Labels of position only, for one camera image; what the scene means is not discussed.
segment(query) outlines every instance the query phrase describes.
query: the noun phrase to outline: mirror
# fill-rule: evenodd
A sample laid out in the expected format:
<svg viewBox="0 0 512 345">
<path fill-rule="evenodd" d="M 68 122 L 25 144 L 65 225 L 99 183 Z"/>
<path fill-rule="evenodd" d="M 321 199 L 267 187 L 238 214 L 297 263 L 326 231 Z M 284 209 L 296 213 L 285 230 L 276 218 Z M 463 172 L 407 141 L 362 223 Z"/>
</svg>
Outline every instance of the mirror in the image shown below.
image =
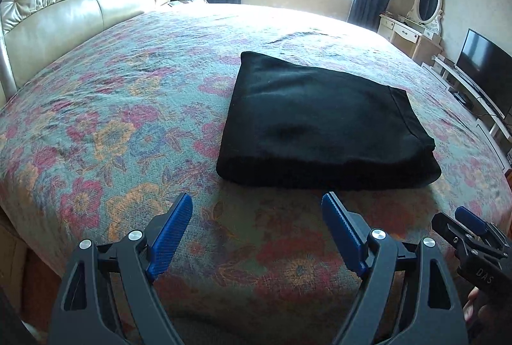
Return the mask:
<svg viewBox="0 0 512 345">
<path fill-rule="evenodd" d="M 419 0 L 418 14 L 422 21 L 427 21 L 436 13 L 439 0 Z"/>
<path fill-rule="evenodd" d="M 442 8 L 443 0 L 414 0 L 414 6 L 407 17 L 440 35 L 441 19 L 443 17 Z"/>
</svg>

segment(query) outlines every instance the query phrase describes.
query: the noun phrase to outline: ornate white mirror frame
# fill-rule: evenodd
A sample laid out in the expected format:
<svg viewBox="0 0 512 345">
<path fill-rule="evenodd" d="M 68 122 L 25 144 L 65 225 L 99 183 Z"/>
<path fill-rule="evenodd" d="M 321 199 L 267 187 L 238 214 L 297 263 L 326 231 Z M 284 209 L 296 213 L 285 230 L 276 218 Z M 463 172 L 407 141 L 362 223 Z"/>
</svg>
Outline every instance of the ornate white mirror frame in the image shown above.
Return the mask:
<svg viewBox="0 0 512 345">
<path fill-rule="evenodd" d="M 420 0 L 414 0 L 413 8 L 407 13 L 407 17 L 416 23 L 424 25 L 428 30 L 434 33 L 441 34 L 441 19 L 443 18 L 443 0 L 437 0 L 436 11 L 428 20 L 422 20 L 419 15 L 419 2 Z"/>
</svg>

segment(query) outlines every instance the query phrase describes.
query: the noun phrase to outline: bed sheet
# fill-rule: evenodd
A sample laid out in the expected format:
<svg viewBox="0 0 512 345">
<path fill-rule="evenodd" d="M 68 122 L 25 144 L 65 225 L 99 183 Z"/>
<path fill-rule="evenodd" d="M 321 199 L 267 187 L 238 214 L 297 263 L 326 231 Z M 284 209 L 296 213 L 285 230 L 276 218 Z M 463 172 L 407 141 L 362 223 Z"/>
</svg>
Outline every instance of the bed sheet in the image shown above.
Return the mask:
<svg viewBox="0 0 512 345">
<path fill-rule="evenodd" d="M 81 239 L 116 241 L 186 191 L 194 214 L 156 283 L 170 315 L 211 320 L 255 343 L 331 341 L 359 280 L 322 222 L 322 193 L 245 188 L 215 172 L 244 50 L 408 92 L 436 140 L 442 176 L 422 189 L 339 193 L 369 225 L 411 242 L 439 240 L 432 216 L 465 205 L 508 227 L 510 189 L 465 125 L 469 114 L 384 38 L 304 12 L 187 5 L 93 37 L 0 113 L 0 202 L 57 273 Z"/>
</svg>

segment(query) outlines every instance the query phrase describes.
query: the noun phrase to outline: flat screen tv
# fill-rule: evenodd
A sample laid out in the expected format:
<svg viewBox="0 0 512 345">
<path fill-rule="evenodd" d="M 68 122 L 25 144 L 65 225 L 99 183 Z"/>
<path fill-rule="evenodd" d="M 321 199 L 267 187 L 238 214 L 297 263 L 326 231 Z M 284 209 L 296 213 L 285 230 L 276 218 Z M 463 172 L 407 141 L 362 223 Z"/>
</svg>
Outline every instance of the flat screen tv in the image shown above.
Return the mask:
<svg viewBox="0 0 512 345">
<path fill-rule="evenodd" d="M 505 118 L 512 108 L 512 57 L 470 29 L 457 66 L 477 92 L 490 100 L 496 114 Z"/>
</svg>

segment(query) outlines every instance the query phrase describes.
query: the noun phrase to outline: headboard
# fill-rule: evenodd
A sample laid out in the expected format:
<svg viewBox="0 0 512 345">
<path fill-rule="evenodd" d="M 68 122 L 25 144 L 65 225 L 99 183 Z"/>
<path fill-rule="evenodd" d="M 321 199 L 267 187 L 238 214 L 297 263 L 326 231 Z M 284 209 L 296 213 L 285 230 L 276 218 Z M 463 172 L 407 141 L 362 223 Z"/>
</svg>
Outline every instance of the headboard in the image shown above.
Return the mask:
<svg viewBox="0 0 512 345">
<path fill-rule="evenodd" d="M 98 33 L 170 0 L 2 0 L 0 107 L 41 69 Z"/>
</svg>

